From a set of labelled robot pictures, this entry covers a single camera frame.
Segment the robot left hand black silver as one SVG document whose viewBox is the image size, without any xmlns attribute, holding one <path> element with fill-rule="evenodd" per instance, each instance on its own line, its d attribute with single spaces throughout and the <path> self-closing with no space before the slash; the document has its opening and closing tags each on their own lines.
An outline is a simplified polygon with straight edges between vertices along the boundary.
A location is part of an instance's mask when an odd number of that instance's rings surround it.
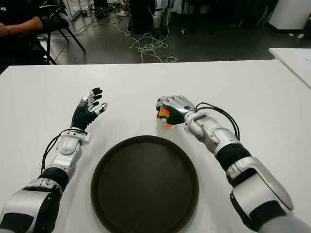
<svg viewBox="0 0 311 233">
<path fill-rule="evenodd" d="M 106 111 L 107 102 L 100 103 L 103 90 L 100 87 L 89 90 L 79 101 L 72 119 L 71 128 L 85 130 L 99 115 Z"/>
</svg>

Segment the robot right hand black silver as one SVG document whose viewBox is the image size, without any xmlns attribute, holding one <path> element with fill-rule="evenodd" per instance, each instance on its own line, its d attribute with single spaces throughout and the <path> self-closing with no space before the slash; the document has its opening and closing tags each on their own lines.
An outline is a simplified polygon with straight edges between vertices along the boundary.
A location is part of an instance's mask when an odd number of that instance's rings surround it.
<svg viewBox="0 0 311 233">
<path fill-rule="evenodd" d="M 195 106 L 181 95 L 162 96 L 156 103 L 157 118 L 163 123 L 177 125 L 185 122 L 189 112 L 195 112 Z"/>
</svg>

